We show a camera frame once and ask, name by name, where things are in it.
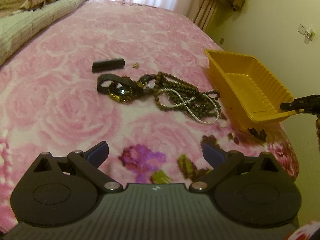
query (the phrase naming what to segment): bed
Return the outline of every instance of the bed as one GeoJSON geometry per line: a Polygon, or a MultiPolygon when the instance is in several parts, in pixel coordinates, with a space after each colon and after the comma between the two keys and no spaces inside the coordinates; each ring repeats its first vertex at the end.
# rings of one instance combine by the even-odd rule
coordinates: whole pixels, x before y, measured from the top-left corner
{"type": "Polygon", "coordinates": [[[211,169],[202,157],[206,142],[246,156],[271,152],[296,179],[296,155],[280,124],[265,129],[264,142],[233,128],[223,106],[220,119],[204,125],[160,111],[152,97],[125,105],[97,92],[92,63],[117,57],[126,65],[113,74],[138,80],[162,71],[212,90],[202,70],[208,67],[205,48],[221,49],[185,16],[110,1],[86,1],[24,44],[0,71],[1,230],[17,223],[10,194],[41,152],[65,156],[100,141],[109,145],[100,170],[124,186],[189,186],[211,169]],[[136,61],[139,68],[133,68],[136,61]]]}

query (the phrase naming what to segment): bedspread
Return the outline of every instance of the bedspread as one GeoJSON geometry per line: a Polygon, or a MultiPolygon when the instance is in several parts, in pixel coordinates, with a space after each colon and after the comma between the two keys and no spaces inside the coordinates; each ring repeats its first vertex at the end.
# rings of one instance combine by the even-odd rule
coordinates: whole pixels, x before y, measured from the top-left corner
{"type": "Polygon", "coordinates": [[[160,8],[88,1],[34,37],[0,71],[0,226],[16,224],[10,194],[44,151],[54,156],[87,150],[104,140],[109,157],[100,170],[128,182],[183,182],[187,186],[211,168],[201,145],[211,141],[246,156],[275,155],[294,178],[298,163],[281,127],[266,128],[267,141],[221,118],[204,125],[181,112],[160,111],[153,97],[120,104],[96,90],[92,62],[123,57],[112,71],[138,80],[163,71],[212,89],[202,71],[203,49],[220,49],[186,17],[160,8]],[[140,67],[133,68],[138,61],[140,67]]]}

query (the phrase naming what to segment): metal pivot bolt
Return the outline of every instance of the metal pivot bolt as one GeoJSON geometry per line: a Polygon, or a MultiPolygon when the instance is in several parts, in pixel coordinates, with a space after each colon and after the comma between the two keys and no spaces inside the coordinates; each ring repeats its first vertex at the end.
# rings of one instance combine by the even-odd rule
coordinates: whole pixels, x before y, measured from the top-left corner
{"type": "Polygon", "coordinates": [[[109,189],[109,190],[116,190],[118,188],[120,188],[120,184],[118,182],[115,182],[115,181],[110,181],[110,182],[107,182],[104,187],[106,189],[109,189]]]}
{"type": "Polygon", "coordinates": [[[203,190],[208,187],[208,184],[206,184],[205,182],[202,182],[202,181],[197,181],[195,183],[192,183],[192,187],[194,189],[203,190]]]}

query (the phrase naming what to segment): triangular cutout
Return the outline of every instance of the triangular cutout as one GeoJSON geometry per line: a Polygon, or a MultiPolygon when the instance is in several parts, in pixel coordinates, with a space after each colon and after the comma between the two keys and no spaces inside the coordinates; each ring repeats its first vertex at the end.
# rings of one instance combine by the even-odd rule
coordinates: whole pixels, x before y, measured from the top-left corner
{"type": "Polygon", "coordinates": [[[274,172],[278,172],[278,168],[274,165],[274,163],[272,162],[272,160],[270,160],[269,158],[265,158],[261,164],[261,168],[262,171],[274,171],[274,172]]]}
{"type": "Polygon", "coordinates": [[[51,171],[51,165],[48,159],[41,159],[38,166],[35,168],[34,172],[41,172],[41,171],[51,171]]]}

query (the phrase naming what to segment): rose pattern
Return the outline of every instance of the rose pattern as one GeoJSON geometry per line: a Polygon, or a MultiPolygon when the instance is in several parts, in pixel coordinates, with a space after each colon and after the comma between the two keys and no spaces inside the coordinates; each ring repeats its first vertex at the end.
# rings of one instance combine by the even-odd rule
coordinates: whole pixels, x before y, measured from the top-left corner
{"type": "Polygon", "coordinates": [[[109,157],[99,169],[124,186],[190,185],[190,178],[211,168],[202,158],[205,140],[247,156],[269,150],[296,178],[299,167],[281,125],[267,132],[274,136],[264,143],[232,127],[223,106],[223,118],[202,125],[181,112],[160,111],[153,97],[125,105],[96,91],[99,74],[92,73],[92,62],[116,57],[126,66],[110,73],[138,80],[163,71],[212,90],[202,71],[208,66],[205,48],[221,49],[184,16],[108,1],[86,2],[25,44],[0,70],[1,230],[16,224],[9,197],[40,152],[65,156],[102,140],[109,157]],[[132,68],[136,61],[138,69],[132,68]],[[185,170],[189,177],[180,159],[192,164],[185,170]]]}

